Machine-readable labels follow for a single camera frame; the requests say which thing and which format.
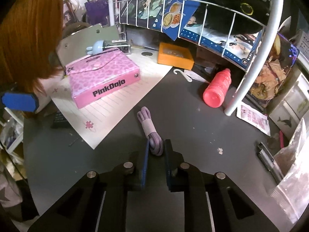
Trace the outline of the white plastic hook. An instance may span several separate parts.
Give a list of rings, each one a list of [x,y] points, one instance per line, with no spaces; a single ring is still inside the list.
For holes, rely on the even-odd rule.
[[[174,70],[173,70],[173,73],[174,73],[175,75],[177,75],[177,74],[182,75],[188,82],[192,82],[192,81],[193,81],[188,75],[186,75],[186,74],[185,74],[182,70],[180,70],[180,69],[174,69]]]

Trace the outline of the orange plastic box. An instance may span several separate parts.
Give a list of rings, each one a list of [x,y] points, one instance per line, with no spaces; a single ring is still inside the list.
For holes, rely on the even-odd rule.
[[[170,43],[160,43],[157,63],[191,70],[194,65],[194,59],[188,48]]]

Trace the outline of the blue food brochure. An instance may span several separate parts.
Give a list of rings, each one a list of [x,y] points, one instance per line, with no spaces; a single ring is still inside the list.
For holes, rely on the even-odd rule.
[[[148,16],[149,28],[165,33],[176,40],[202,0],[153,0],[159,2],[159,12],[153,19]]]

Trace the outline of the pink printed sachet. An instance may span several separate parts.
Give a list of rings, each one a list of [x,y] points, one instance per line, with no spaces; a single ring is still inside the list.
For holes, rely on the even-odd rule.
[[[236,116],[253,125],[267,136],[271,136],[268,117],[248,104],[241,102],[236,109]]]

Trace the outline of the light blue bunny gadget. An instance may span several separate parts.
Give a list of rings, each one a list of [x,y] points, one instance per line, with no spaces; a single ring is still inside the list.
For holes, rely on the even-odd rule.
[[[99,40],[95,44],[86,48],[88,55],[103,53],[108,49],[118,48],[125,54],[131,54],[132,43],[126,40]]]

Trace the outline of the lined paper sheet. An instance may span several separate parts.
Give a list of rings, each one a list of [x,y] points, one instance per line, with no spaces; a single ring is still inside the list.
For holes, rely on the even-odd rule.
[[[48,91],[57,108],[92,149],[95,149],[172,69],[171,66],[157,63],[158,53],[155,51],[152,52],[152,56],[145,57],[141,49],[134,48],[128,57],[139,66],[141,79],[82,109],[78,109],[72,100],[69,78],[64,78]]]

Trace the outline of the black plush toy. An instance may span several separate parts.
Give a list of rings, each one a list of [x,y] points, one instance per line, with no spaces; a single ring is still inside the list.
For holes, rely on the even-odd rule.
[[[268,0],[203,0],[193,14],[196,24],[204,24],[221,34],[254,34],[267,25],[270,15]]]

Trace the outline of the pink leopard print box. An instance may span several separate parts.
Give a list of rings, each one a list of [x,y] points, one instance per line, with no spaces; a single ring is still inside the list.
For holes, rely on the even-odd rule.
[[[120,49],[83,57],[66,66],[78,109],[140,80],[140,68]]]

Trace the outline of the white mini drawer unit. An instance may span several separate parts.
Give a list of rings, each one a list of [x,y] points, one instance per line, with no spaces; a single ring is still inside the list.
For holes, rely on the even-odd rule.
[[[269,103],[269,117],[291,139],[307,111],[308,80],[303,73],[296,72]]]

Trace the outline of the anime illustration book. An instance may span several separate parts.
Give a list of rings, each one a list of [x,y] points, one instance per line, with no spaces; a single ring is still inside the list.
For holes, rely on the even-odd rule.
[[[153,30],[161,30],[162,12],[171,0],[125,0],[119,22]]]

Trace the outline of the red plastic bottle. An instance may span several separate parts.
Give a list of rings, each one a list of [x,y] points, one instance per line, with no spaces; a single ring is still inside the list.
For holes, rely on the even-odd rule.
[[[220,107],[231,85],[230,69],[218,72],[203,93],[203,100],[209,107]]]

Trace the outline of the clear zip bag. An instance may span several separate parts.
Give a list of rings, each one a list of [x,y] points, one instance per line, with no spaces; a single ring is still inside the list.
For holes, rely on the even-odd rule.
[[[308,206],[308,127],[302,118],[289,142],[275,156],[283,179],[271,193],[295,224]]]

